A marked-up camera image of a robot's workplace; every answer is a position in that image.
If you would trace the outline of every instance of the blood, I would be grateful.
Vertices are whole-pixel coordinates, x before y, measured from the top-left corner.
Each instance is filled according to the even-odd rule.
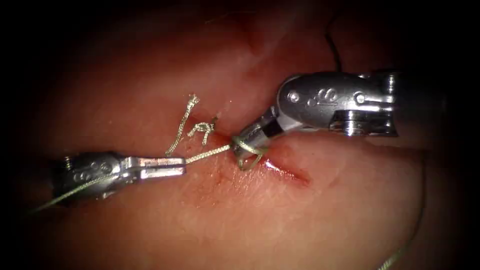
[[[267,170],[277,173],[281,181],[289,181],[299,187],[310,186],[311,180],[306,177],[306,173],[302,170],[297,169],[297,172],[294,173],[290,169],[274,165],[269,158],[261,160],[260,164]]]

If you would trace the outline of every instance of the shiny metal surface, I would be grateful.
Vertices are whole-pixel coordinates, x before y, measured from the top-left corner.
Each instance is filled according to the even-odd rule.
[[[317,72],[297,74],[280,86],[276,102],[239,134],[251,147],[266,147],[292,131],[326,130],[345,136],[396,136],[396,75]],[[233,145],[238,159],[253,154]]]
[[[68,202],[82,198],[104,199],[122,187],[186,173],[181,157],[147,158],[122,156],[113,152],[89,152],[64,159],[55,167],[53,195],[58,197],[96,178],[105,180],[72,195]]]
[[[284,84],[278,91],[277,104],[280,115],[286,115],[305,126],[336,132],[338,125],[335,128],[330,125],[337,111],[351,111],[354,115],[358,115],[355,112],[365,112],[375,119],[385,118],[385,125],[388,121],[392,122],[388,112],[393,111],[395,101],[392,95],[393,89],[393,83],[382,90],[370,79],[361,78],[355,74],[319,72],[304,75]],[[292,103],[288,99],[288,93],[291,91],[299,94],[297,103]],[[372,133],[369,131],[369,122],[361,121],[369,120],[368,117],[355,119],[349,118],[348,115],[348,113],[342,114],[345,116],[344,119],[338,116],[336,121],[345,121],[345,123],[354,121],[356,122],[354,126],[357,126],[357,129],[361,128],[362,132],[344,132],[346,135]]]

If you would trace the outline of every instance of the red blood stain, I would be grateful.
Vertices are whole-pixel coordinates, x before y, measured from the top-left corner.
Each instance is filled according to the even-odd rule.
[[[271,172],[278,174],[281,181],[289,181],[299,187],[309,187],[311,180],[306,177],[307,173],[303,170],[296,169],[292,172],[291,169],[274,165],[270,159],[262,159],[261,165]]]

